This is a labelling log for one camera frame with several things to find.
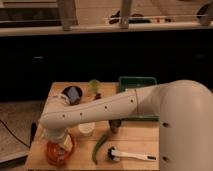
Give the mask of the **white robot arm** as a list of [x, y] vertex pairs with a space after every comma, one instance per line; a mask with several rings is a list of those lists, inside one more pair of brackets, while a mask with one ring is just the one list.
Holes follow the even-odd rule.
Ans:
[[196, 81], [132, 88], [75, 106], [56, 95], [40, 124], [47, 140], [62, 144], [71, 126], [144, 114], [159, 117], [160, 171], [213, 171], [213, 92]]

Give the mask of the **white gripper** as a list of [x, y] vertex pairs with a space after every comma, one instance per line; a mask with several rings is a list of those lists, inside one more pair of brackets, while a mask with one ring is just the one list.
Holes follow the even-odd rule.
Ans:
[[43, 136], [46, 140], [58, 144], [64, 150], [71, 150], [73, 143], [66, 129], [61, 130], [43, 130]]

